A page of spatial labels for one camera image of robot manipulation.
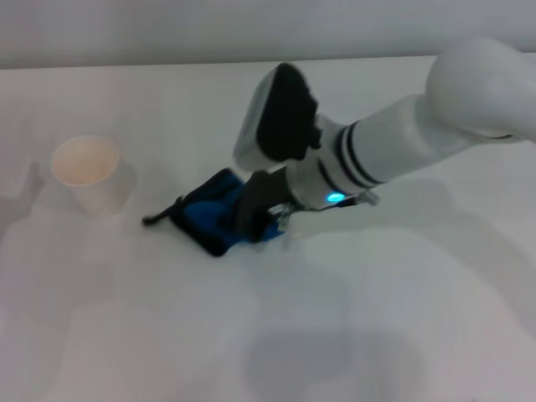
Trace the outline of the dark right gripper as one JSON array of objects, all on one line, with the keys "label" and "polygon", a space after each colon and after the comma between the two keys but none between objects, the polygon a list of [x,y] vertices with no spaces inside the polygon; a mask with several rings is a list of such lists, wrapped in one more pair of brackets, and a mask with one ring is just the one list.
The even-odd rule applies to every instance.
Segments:
[{"label": "dark right gripper", "polygon": [[254,172],[245,184],[245,206],[235,209],[235,233],[251,243],[259,243],[271,224],[271,214],[266,210],[292,200],[286,170]]}]

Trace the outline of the blue rag with black trim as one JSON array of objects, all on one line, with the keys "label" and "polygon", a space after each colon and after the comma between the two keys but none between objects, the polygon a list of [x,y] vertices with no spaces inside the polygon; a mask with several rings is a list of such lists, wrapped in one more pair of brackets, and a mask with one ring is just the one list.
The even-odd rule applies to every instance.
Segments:
[{"label": "blue rag with black trim", "polygon": [[252,234],[235,229],[235,210],[244,187],[231,169],[224,168],[162,212],[143,217],[142,225],[149,227],[168,219],[213,257],[224,255],[238,243],[254,244],[281,235],[276,219],[268,212],[254,216]]}]

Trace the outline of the white paper cup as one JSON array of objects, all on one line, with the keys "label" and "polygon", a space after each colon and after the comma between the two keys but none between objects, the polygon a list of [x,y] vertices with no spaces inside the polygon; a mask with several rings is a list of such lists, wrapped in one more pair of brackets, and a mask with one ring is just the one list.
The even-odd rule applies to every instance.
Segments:
[{"label": "white paper cup", "polygon": [[54,151],[51,173],[69,190],[87,214],[120,213],[137,177],[117,145],[102,136],[80,136]]}]

